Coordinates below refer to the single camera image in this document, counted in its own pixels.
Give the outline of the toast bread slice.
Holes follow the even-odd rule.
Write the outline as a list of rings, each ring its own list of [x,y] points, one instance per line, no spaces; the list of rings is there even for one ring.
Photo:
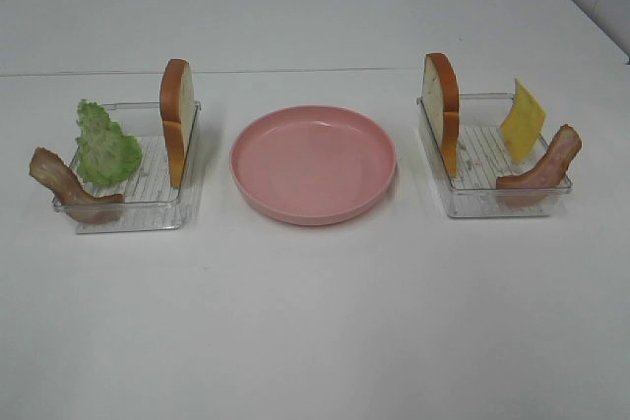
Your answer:
[[[173,188],[179,188],[181,184],[195,110],[190,65],[186,60],[172,58],[161,78],[159,112]]]
[[[445,54],[435,52],[425,56],[421,99],[446,171],[450,177],[455,177],[460,125],[459,86]]]

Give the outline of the green lettuce leaf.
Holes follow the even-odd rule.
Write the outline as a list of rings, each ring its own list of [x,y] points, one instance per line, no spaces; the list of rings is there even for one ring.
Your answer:
[[[96,102],[82,99],[77,106],[81,130],[78,146],[78,175],[101,187],[127,180],[142,162],[142,149],[136,138],[123,133],[118,122]]]

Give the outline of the pink bacon strip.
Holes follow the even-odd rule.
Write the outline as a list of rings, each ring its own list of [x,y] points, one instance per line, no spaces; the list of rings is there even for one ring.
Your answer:
[[[498,190],[526,189],[524,193],[502,194],[499,200],[517,207],[531,206],[545,199],[543,189],[560,184],[575,156],[582,148],[582,140],[574,128],[562,125],[554,135],[544,156],[529,171],[520,175],[502,176],[496,179]]]

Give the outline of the dark bacon strip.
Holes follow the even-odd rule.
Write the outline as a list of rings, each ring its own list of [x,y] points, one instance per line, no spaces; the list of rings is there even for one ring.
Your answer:
[[[33,152],[29,175],[49,189],[64,206],[123,204],[122,194],[95,197],[87,193],[76,174],[53,151],[38,147]],[[104,224],[116,221],[120,210],[71,210],[71,218],[80,223]]]

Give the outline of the pink round plate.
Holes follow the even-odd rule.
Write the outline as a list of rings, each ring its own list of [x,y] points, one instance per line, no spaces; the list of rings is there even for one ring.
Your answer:
[[[355,218],[385,195],[397,170],[390,136],[370,118],[334,106],[281,109],[248,125],[230,170],[258,212],[296,225]]]

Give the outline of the left clear plastic tray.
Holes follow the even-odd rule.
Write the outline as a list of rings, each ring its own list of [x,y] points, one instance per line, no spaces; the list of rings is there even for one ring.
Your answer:
[[[178,188],[171,186],[167,150],[157,102],[105,103],[110,119],[142,148],[142,162],[126,181],[109,187],[83,185],[93,196],[122,194],[120,205],[64,206],[52,200],[52,208],[67,216],[78,234],[119,233],[178,229],[192,221],[199,207],[204,163],[200,152],[201,103],[194,102],[189,147]]]

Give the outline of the clear plastic tray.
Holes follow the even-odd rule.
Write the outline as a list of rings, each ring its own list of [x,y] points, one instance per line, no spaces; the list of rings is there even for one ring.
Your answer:
[[[194,102],[189,147],[178,188],[171,186],[167,150],[157,102],[105,103],[110,119],[142,148],[142,162],[126,181],[109,187],[83,185],[93,196],[122,194],[120,205],[64,206],[52,200],[52,208],[67,216],[78,234],[119,233],[178,229],[192,221],[199,207],[204,163],[200,152],[201,103]]]
[[[419,135],[427,155],[445,213],[451,218],[503,218],[549,216],[563,209],[572,191],[569,177],[553,188],[497,189],[496,179],[529,171],[544,156],[544,137],[524,161],[515,162],[500,133],[514,96],[511,93],[470,93],[460,96],[457,174],[448,175],[439,144],[434,138],[421,98]]]

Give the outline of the right clear plastic tray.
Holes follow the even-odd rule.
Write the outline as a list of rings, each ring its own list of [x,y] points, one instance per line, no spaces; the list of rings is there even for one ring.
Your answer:
[[[514,96],[511,93],[470,93],[460,96],[457,174],[448,175],[439,144],[434,138],[421,98],[419,135],[427,155],[445,213],[451,218],[503,218],[549,216],[563,209],[572,191],[569,177],[553,188],[497,189],[496,179],[529,171],[544,156],[544,137],[524,161],[515,162],[500,133]]]

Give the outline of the yellow cheese slice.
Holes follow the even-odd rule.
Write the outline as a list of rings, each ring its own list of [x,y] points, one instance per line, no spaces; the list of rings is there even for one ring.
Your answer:
[[[514,162],[522,162],[531,153],[545,118],[544,109],[516,78],[512,106],[500,125],[505,146]]]

